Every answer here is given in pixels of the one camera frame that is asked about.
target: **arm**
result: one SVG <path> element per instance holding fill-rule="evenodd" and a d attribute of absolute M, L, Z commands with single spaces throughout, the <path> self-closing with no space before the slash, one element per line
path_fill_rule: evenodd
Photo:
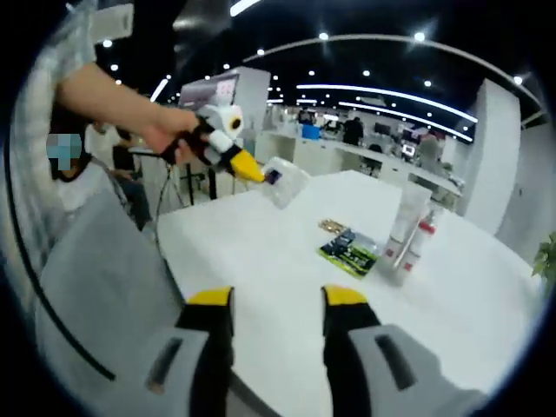
<path fill-rule="evenodd" d="M 192 131 L 198 125 L 194 113 L 152 103 L 134 90 L 117 85 L 95 63 L 87 63 L 63 78 L 57 86 L 56 100 L 77 114 L 142 136 L 158 153 L 162 153 L 180 131 Z M 184 141 L 176 155 L 178 162 L 191 157 Z"/>

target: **white table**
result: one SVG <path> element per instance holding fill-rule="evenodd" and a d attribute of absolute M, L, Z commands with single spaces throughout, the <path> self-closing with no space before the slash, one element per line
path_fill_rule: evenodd
<path fill-rule="evenodd" d="M 411 279 L 362 281 L 320 257 L 324 218 L 387 239 L 400 189 L 355 172 L 313 178 L 280 211 L 251 191 L 161 217 L 162 251 L 185 298 L 236 288 L 235 372 L 284 417 L 332 415 L 322 363 L 322 285 L 361 291 L 441 362 L 460 387 L 489 393 L 511 368 L 537 301 L 531 269 L 473 224 L 443 213 Z"/>
<path fill-rule="evenodd" d="M 398 176 L 400 182 L 414 175 L 440 188 L 461 196 L 460 190 L 447 178 L 435 175 L 411 163 L 369 149 L 337 141 L 311 141 L 299 136 L 263 131 L 255 142 L 255 159 L 266 163 L 273 156 L 293 162 L 310 175 L 332 174 L 343 170 L 358 169 L 360 156 L 382 163 L 381 178 Z"/>

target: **white pillar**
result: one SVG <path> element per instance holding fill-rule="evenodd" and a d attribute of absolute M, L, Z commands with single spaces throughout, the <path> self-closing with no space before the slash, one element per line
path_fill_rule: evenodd
<path fill-rule="evenodd" d="M 462 197 L 463 216 L 494 235 L 512 195 L 520 152 L 520 101 L 490 80 L 480 86 L 479 119 Z"/>

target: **potted plant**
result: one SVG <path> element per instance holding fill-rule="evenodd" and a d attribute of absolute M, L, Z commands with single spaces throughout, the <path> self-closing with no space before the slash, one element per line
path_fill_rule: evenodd
<path fill-rule="evenodd" d="M 548 297 L 556 282 L 556 232 L 548 236 L 548 242 L 539 245 L 532 275 L 536 274 L 542 276 L 545 297 Z"/>

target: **curved light strip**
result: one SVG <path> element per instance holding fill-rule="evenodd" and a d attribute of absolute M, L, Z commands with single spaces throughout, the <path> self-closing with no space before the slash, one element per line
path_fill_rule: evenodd
<path fill-rule="evenodd" d="M 154 102 L 156 100 L 156 98 L 158 98 L 160 93 L 162 93 L 162 90 L 164 89 L 164 87 L 166 87 L 166 84 L 168 84 L 168 79 L 167 78 L 164 78 L 164 79 L 162 79 L 162 81 L 160 81 L 160 83 L 158 84 L 158 87 L 156 87 L 156 89 L 155 89 L 155 92 L 150 97 L 151 102 Z"/>
<path fill-rule="evenodd" d="M 297 89 L 346 89 L 349 91 L 360 91 L 363 93 L 384 94 L 386 96 L 406 98 L 408 100 L 413 100 L 415 102 L 428 104 L 429 106 L 434 106 L 438 109 L 449 111 L 450 113 L 454 113 L 455 115 L 470 120 L 473 123 L 477 123 L 477 117 L 470 116 L 467 113 L 464 113 L 463 111 L 446 106 L 445 104 L 437 103 L 432 100 L 428 100 L 426 98 L 419 97 L 419 96 L 412 96 L 411 94 L 399 93 L 398 91 L 390 91 L 389 89 L 372 89 L 370 87 L 357 87 L 354 85 L 336 85 L 336 84 L 301 84 L 297 86 Z"/>
<path fill-rule="evenodd" d="M 381 111 L 383 113 L 389 113 L 390 115 L 395 115 L 395 116 L 399 116 L 399 117 L 406 117 L 407 119 L 413 119 L 416 122 L 421 122 L 425 125 L 430 125 L 430 126 L 434 126 L 435 128 L 445 130 L 446 132 L 448 132 L 452 135 L 456 135 L 456 136 L 460 137 L 461 139 L 464 139 L 464 140 L 466 140 L 470 143 L 473 142 L 473 139 L 471 137 L 469 137 L 467 135 L 464 135 L 464 134 L 458 132 L 457 130 L 447 128 L 446 126 L 442 126 L 441 124 L 431 122 L 430 120 L 421 119 L 420 117 L 417 117 L 417 116 L 406 115 L 405 113 L 400 113 L 399 111 L 394 111 L 394 110 L 389 110 L 389 109 L 383 109 L 382 107 L 366 106 L 364 104 L 347 103 L 347 102 L 339 102 L 338 104 L 340 104 L 340 106 L 356 107 L 356 108 L 359 108 L 359 109 L 367 109 L 367 110 L 373 110 L 373 111 Z"/>
<path fill-rule="evenodd" d="M 261 0 L 240 0 L 232 7 L 230 7 L 229 15 L 232 17 L 236 17 L 237 15 L 251 7 L 253 4 L 259 3 L 260 1 Z"/>
<path fill-rule="evenodd" d="M 510 84 L 512 84 L 516 89 L 519 89 L 521 92 L 528 95 L 529 98 L 531 98 L 539 107 L 542 108 L 542 104 L 540 103 L 539 99 L 531 91 L 526 89 L 523 84 L 517 85 L 513 81 L 513 76 L 510 76 L 509 74 L 504 72 L 502 69 L 496 67 L 495 65 L 492 65 L 491 63 L 488 63 L 484 59 L 479 58 L 478 56 L 475 56 L 473 54 L 470 54 L 469 52 L 465 52 L 464 50 L 458 50 L 457 48 L 445 45 L 444 43 L 438 43 L 438 42 L 433 42 L 433 41 L 416 42 L 415 39 L 413 39 L 410 36 L 361 33 L 361 34 L 353 34 L 353 35 L 330 36 L 327 41 L 322 41 L 318 37 L 314 37 L 314 38 L 311 38 L 311 39 L 306 39 L 304 41 L 287 43 L 285 45 L 278 46 L 278 47 L 273 48 L 271 50 L 266 50 L 265 51 L 265 56 L 274 54 L 276 52 L 281 52 L 283 50 L 291 50 L 292 48 L 298 48 L 300 46 L 312 45 L 312 44 L 315 44 L 315 43 L 323 43 L 323 42 L 331 43 L 331 42 L 336 42 L 336 41 L 361 41 L 361 40 L 363 40 L 363 41 L 391 41 L 391 42 L 403 42 L 403 43 L 416 43 L 419 46 L 426 45 L 426 46 L 430 46 L 432 48 L 436 48 L 437 50 L 444 50 L 445 52 L 448 52 L 450 54 L 461 56 L 463 58 L 468 59 L 469 61 L 473 61 L 474 63 L 477 63 L 478 65 L 482 65 L 483 67 L 487 68 L 488 70 L 491 70 L 492 72 L 494 72 L 494 73 L 498 74 L 499 76 L 503 77 Z M 258 58 L 260 58 L 260 56 L 253 55 L 253 56 L 250 56 L 248 58 L 245 58 L 243 60 L 243 62 L 248 63 L 249 61 L 253 61 L 254 59 L 258 59 Z"/>

